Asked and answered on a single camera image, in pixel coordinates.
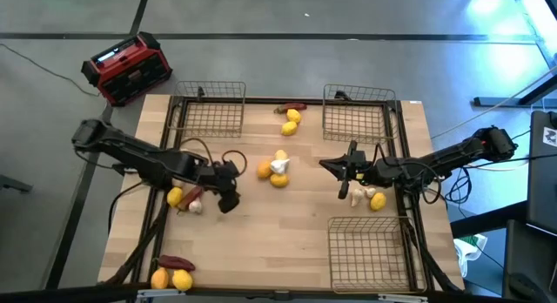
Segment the grey furniture foot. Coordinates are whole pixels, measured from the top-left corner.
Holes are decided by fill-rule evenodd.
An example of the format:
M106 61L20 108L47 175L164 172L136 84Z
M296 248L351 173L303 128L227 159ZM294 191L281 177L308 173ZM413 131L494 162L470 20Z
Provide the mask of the grey furniture foot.
M0 190L12 189L12 190L19 191L21 193L27 193L30 192L32 188L33 188L32 185L28 185L22 181L0 174Z

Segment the dark red chili pepper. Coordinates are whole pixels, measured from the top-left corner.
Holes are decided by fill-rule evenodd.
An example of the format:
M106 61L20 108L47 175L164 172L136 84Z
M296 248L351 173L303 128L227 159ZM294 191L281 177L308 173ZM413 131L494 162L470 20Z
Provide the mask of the dark red chili pepper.
M160 255L157 259L159 266L173 270L185 270L188 273L196 270L196 267L188 260L178 256Z

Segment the black computer case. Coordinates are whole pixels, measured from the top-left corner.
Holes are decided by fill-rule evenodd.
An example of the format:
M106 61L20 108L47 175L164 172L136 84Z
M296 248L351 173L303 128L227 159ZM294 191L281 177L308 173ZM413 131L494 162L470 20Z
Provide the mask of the black computer case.
M557 234L557 147L542 142L543 128L557 130L557 112L531 116L527 181L527 221Z

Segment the black desk foot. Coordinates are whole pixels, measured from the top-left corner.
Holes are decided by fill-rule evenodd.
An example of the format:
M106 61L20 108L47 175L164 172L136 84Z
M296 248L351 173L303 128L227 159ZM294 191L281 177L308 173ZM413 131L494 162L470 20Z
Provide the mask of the black desk foot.
M557 108L557 75L553 75L527 94L514 98L476 97L474 107Z

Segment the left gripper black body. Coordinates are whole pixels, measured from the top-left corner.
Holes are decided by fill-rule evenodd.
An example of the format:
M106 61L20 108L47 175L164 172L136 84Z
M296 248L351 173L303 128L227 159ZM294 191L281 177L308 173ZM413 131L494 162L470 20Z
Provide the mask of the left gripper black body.
M203 188L215 193L235 192L239 170L232 161L215 162L203 168Z

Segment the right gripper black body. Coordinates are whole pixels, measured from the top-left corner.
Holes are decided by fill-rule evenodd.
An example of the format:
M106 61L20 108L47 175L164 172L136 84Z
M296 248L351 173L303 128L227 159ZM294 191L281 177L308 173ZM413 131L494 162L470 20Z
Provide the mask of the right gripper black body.
M357 146L358 143L355 140L351 141L347 153L343 156L347 162L347 178L339 178L341 182L338 195L339 199L346 198L351 181L356 180L360 182L361 180L367 180L366 174L374 169L374 162L368 161L366 159L366 153L364 151L358 151Z

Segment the white green bag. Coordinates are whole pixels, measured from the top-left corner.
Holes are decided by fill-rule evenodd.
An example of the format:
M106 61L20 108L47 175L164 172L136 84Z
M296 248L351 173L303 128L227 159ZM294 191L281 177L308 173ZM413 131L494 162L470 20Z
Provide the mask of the white green bag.
M487 244L488 237L481 234L466 236L453 240L454 247L458 257L460 273L463 278L467 276L467 268L469 261L477 260Z

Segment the red black jobsite radio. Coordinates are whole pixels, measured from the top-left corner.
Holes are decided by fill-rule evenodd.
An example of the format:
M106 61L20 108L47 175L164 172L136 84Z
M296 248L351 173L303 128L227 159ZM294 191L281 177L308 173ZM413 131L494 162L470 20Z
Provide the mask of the red black jobsite radio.
M140 31L83 61L81 72L113 107L121 107L168 80L173 72L160 43Z

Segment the black rig crossbar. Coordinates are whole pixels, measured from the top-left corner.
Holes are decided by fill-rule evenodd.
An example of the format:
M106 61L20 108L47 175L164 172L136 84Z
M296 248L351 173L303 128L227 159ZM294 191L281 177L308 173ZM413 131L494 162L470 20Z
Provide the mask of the black rig crossbar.
M123 285L98 284L72 288L44 289L16 293L0 293L0 303L71 303L71 302L112 302L132 300L137 292L150 289L148 283L133 283ZM381 293L335 293L333 291L303 291L303 290L246 290L246 289L209 289L192 288L179 295L193 296L224 296L242 297L247 299L269 299L288 301L295 299L344 299L367 300L377 299Z

